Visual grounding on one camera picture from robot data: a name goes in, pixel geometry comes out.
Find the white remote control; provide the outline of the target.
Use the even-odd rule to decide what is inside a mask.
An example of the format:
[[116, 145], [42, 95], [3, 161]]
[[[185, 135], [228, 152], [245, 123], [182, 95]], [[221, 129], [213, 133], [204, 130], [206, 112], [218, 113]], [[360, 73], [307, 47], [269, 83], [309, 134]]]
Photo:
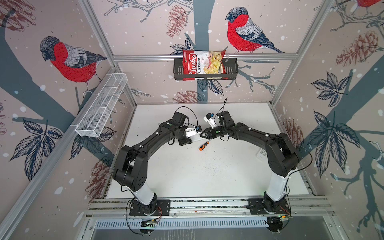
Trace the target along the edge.
[[200, 137], [200, 135], [193, 135], [191, 136], [191, 140], [193, 143], [198, 142], [198, 141], [203, 141], [204, 139]]

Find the orange black screwdriver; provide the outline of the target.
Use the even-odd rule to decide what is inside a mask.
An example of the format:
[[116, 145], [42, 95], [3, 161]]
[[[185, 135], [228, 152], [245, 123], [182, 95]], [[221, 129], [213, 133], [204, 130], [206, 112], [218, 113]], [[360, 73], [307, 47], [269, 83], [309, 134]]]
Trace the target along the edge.
[[199, 150], [200, 151], [203, 151], [205, 148], [206, 148], [206, 146], [209, 144], [209, 141], [207, 141], [207, 142], [205, 142], [204, 144], [202, 144], [200, 147], [199, 147]]

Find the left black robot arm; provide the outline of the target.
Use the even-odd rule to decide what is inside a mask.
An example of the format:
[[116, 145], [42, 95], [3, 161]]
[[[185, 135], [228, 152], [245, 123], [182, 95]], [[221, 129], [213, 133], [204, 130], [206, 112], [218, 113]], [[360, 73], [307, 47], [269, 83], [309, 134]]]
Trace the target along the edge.
[[170, 120], [160, 123], [156, 131], [140, 143], [123, 146], [116, 159], [113, 180], [121, 187], [128, 187], [138, 204], [149, 212], [156, 207], [157, 195], [147, 184], [148, 161], [165, 144], [171, 146], [178, 141], [184, 146], [192, 143], [187, 137], [186, 119], [186, 115], [175, 112]]

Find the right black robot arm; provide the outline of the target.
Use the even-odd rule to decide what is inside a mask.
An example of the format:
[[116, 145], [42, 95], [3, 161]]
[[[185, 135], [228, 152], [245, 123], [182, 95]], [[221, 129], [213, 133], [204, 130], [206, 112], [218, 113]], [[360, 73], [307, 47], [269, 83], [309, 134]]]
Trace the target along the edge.
[[263, 205], [267, 212], [276, 212], [285, 200], [289, 176], [295, 172], [301, 161], [299, 150], [287, 134], [269, 134], [250, 128], [243, 123], [235, 123], [227, 111], [218, 113], [217, 116], [219, 118], [218, 124], [214, 114], [209, 113], [204, 117], [204, 121], [210, 127], [205, 129], [200, 137], [213, 140], [227, 136], [265, 150], [273, 174], [264, 193]]

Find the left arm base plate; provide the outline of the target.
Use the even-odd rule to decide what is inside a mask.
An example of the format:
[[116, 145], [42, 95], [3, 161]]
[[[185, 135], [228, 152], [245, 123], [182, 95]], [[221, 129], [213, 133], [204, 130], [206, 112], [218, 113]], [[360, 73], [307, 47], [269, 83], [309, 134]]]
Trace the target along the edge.
[[156, 200], [146, 206], [134, 199], [128, 206], [130, 217], [168, 216], [170, 214], [170, 208], [170, 200]]

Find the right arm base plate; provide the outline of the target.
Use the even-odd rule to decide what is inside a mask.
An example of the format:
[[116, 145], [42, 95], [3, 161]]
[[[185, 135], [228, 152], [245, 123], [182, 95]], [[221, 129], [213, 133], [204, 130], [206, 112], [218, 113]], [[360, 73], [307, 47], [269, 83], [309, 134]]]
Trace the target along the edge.
[[265, 199], [248, 199], [247, 207], [251, 215], [290, 215], [291, 209], [286, 198], [282, 198], [278, 202]]

